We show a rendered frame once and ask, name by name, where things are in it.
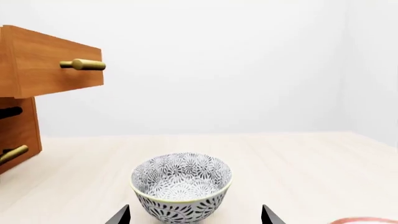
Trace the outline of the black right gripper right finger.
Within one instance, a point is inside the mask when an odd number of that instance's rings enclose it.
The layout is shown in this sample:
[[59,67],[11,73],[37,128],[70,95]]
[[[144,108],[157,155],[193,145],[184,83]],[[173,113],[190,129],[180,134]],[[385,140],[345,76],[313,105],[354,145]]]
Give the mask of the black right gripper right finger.
[[262,224],[286,224],[267,205],[262,205],[261,222]]

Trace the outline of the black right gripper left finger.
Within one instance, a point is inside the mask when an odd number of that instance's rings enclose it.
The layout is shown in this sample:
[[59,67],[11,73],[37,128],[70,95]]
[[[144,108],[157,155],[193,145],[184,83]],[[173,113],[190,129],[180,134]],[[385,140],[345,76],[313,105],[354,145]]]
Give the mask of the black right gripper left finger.
[[131,213],[129,205],[123,206],[105,224],[130,224]]

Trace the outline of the wooden cabinet body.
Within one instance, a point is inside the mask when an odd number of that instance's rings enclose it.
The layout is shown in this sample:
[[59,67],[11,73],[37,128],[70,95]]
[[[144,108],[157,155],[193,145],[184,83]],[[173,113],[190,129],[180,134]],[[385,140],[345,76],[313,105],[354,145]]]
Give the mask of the wooden cabinet body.
[[26,145],[29,150],[17,158],[0,166],[0,174],[29,160],[42,150],[35,98],[0,98],[0,109],[18,106],[22,113],[0,119],[0,154],[5,149],[15,149]]

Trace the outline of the open wooden drawer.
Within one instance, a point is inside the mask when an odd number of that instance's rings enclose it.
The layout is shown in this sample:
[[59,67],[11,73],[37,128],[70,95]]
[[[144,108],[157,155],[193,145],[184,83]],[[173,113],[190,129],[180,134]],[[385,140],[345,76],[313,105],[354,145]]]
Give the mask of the open wooden drawer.
[[66,68],[102,61],[101,50],[16,26],[0,26],[0,97],[30,98],[103,85],[101,70]]

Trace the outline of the black white patterned bowl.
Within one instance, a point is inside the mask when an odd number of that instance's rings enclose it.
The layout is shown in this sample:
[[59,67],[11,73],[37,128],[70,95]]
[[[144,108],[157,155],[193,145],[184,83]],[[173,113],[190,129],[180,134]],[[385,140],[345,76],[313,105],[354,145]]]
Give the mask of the black white patterned bowl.
[[165,224],[197,224],[213,214],[233,173],[219,158],[194,152],[165,154],[132,170],[130,183],[143,209]]

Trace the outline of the white plate with red rim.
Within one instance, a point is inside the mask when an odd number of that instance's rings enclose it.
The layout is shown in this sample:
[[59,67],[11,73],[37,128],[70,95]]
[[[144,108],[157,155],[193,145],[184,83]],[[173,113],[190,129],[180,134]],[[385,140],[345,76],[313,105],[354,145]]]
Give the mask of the white plate with red rim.
[[330,224],[398,224],[398,220],[376,217],[351,217],[335,220]]

